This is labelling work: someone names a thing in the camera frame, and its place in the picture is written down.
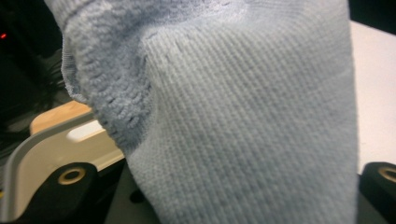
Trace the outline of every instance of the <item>knit fabric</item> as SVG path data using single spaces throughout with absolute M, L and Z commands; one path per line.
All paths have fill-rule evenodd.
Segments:
M 47 0 L 70 94 L 163 223 L 354 223 L 343 0 Z

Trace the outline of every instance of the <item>black plastic part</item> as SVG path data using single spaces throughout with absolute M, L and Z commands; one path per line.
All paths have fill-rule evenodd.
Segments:
M 372 162 L 364 167 L 359 185 L 361 194 L 388 223 L 396 223 L 396 182 L 392 175 L 381 170 L 395 170 L 396 165 Z
M 85 173 L 79 181 L 67 185 L 59 181 L 62 174 L 76 168 Z M 86 162 L 70 163 L 57 169 L 35 192 L 19 220 L 43 224 L 78 223 L 93 206 L 98 177 L 96 167 Z

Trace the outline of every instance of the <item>wooden piece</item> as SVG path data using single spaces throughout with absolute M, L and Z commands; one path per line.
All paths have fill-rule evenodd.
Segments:
M 91 112 L 91 109 L 84 104 L 71 101 L 64 105 L 55 107 L 38 115 L 30 124 L 30 134 L 41 132 L 51 126 L 65 122 L 72 118 Z

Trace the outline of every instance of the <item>gray sock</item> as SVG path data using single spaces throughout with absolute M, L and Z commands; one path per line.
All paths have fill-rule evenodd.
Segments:
M 47 4 L 70 94 L 163 223 L 354 223 L 345 1 Z

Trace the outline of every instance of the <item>round hole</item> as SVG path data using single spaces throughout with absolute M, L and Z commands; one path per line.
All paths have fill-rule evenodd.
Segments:
M 396 183 L 396 169 L 390 167 L 381 167 L 378 169 L 378 172 L 384 176 L 387 180 L 390 180 Z
M 71 173 L 68 173 L 67 175 L 64 176 L 65 179 L 74 179 L 78 177 L 79 172 L 78 171 L 73 171 Z
M 71 185 L 77 183 L 85 175 L 85 170 L 81 167 L 75 167 L 63 172 L 59 178 L 58 183 L 61 185 Z
M 145 195 L 143 195 L 140 189 L 134 191 L 131 196 L 129 196 L 131 203 L 142 203 L 146 200 Z

